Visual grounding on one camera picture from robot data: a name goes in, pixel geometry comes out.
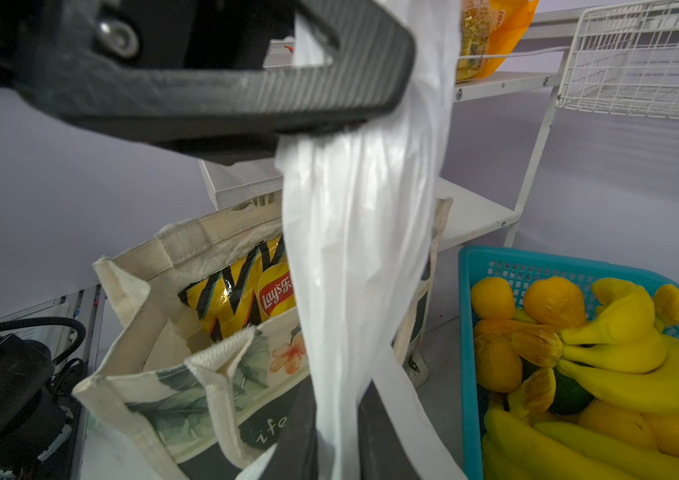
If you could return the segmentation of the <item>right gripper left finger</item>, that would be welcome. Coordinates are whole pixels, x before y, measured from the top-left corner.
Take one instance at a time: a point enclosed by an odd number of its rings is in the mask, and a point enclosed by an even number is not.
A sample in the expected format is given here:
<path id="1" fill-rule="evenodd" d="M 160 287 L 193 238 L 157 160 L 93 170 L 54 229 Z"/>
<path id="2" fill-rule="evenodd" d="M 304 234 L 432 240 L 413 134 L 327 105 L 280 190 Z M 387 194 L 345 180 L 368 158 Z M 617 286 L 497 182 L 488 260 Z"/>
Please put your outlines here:
<path id="1" fill-rule="evenodd" d="M 307 377 L 299 385 L 285 428 L 281 430 L 275 450 L 260 479 L 318 478 L 315 413 L 312 380 Z"/>

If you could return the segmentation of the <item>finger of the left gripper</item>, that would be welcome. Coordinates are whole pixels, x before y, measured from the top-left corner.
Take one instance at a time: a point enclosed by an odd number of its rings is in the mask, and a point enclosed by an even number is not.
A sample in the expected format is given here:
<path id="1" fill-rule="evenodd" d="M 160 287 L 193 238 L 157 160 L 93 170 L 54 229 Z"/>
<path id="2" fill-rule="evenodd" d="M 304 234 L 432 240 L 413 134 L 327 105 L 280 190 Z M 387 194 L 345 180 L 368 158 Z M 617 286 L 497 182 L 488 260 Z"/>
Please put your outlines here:
<path id="1" fill-rule="evenodd" d="M 373 1 L 0 1 L 0 87 L 74 127 L 222 165 L 393 112 L 415 55 Z"/>

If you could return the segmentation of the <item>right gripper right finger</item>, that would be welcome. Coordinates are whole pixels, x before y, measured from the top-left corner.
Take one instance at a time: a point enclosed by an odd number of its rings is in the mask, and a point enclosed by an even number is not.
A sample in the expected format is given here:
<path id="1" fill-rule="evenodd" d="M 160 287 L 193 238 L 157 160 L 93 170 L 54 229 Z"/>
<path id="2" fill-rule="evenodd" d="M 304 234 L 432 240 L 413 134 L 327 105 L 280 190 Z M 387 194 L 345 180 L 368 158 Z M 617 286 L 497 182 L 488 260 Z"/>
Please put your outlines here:
<path id="1" fill-rule="evenodd" d="M 359 404 L 359 459 L 363 480 L 419 479 L 374 383 Z"/>

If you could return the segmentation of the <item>beige canvas tote bag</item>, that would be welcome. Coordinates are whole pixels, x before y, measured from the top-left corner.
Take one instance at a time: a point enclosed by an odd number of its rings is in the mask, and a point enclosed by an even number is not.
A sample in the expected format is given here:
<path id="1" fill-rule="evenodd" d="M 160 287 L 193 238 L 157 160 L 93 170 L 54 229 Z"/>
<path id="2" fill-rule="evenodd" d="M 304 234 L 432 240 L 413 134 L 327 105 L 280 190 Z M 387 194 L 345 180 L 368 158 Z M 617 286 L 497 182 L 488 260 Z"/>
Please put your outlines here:
<path id="1" fill-rule="evenodd" d="M 178 298 L 277 236 L 281 196 L 271 193 L 94 264 L 123 330 L 73 394 L 163 479 L 235 478 L 285 428 L 309 376 L 296 306 L 213 342 Z"/>

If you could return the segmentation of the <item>black yellow chips bag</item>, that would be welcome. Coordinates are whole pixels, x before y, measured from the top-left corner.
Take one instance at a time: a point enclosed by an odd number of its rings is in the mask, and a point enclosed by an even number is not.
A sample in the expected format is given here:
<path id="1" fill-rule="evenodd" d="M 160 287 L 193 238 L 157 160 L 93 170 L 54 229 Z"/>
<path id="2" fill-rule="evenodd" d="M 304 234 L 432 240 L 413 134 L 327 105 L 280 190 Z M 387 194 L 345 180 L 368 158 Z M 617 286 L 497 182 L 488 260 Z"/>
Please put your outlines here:
<path id="1" fill-rule="evenodd" d="M 295 308 L 283 237 L 257 243 L 229 266 L 186 286 L 178 298 L 213 342 Z"/>

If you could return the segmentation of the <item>white plastic bag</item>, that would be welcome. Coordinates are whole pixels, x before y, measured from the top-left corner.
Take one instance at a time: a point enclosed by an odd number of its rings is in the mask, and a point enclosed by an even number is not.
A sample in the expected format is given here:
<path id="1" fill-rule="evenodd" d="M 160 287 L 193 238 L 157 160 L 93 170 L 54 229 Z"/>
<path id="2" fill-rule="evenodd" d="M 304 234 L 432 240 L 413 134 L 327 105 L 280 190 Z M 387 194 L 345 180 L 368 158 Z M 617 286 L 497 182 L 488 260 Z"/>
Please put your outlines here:
<path id="1" fill-rule="evenodd" d="M 393 354 L 431 252 L 459 53 L 456 1 L 391 1 L 417 42 L 393 113 L 325 139 L 284 140 L 283 237 L 313 384 L 318 475 L 361 476 L 359 404 L 377 388 L 395 442 L 423 479 L 463 470 Z"/>

